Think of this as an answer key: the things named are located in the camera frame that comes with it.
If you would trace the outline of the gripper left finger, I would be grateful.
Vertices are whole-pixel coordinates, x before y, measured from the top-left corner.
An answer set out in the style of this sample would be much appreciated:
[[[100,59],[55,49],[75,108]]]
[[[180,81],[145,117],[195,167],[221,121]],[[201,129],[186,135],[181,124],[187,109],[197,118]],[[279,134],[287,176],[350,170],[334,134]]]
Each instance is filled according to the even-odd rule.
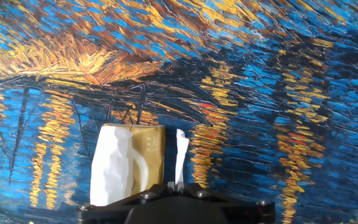
[[[126,197],[106,206],[95,206],[90,203],[76,208],[77,223],[102,223],[106,220],[125,221],[130,211],[138,205],[145,205],[157,199],[171,196],[176,191],[174,182],[154,184],[148,190]]]

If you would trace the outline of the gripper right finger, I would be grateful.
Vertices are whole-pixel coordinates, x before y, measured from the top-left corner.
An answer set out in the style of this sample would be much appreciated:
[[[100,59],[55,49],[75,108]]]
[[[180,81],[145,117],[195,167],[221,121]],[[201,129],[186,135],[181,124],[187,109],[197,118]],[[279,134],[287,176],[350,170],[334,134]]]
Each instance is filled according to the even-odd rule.
[[[275,223],[275,203],[271,200],[243,201],[199,184],[176,184],[181,198],[180,214],[186,223]]]

